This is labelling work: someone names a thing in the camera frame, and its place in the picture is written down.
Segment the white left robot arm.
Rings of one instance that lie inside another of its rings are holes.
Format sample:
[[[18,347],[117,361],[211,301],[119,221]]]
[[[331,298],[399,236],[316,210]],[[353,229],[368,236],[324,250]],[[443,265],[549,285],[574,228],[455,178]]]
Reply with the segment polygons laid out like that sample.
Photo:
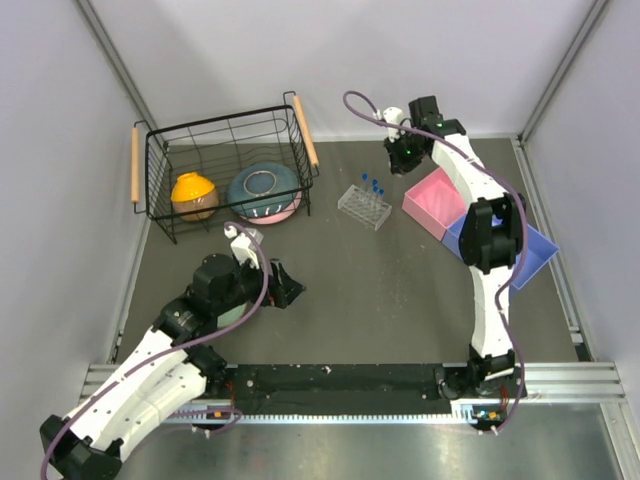
[[[186,290],[166,304],[116,371],[81,405],[40,427],[44,459],[65,479],[113,479],[140,443],[199,397],[226,387],[226,362],[208,344],[222,335],[222,316],[247,320],[260,307],[287,308],[305,287],[277,260],[213,254],[195,270]]]

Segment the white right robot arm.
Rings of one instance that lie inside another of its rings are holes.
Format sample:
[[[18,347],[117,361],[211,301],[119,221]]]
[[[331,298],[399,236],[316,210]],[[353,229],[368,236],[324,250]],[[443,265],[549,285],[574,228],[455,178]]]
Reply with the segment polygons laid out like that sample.
[[[446,120],[435,97],[421,97],[409,107],[407,124],[397,107],[376,112],[376,118],[389,125],[384,146],[390,170],[403,175],[423,158],[431,158],[467,209],[458,239],[474,287],[475,324],[466,380],[474,393],[487,396],[516,370],[508,331],[509,290],[524,246],[524,200],[487,172],[460,121]]]

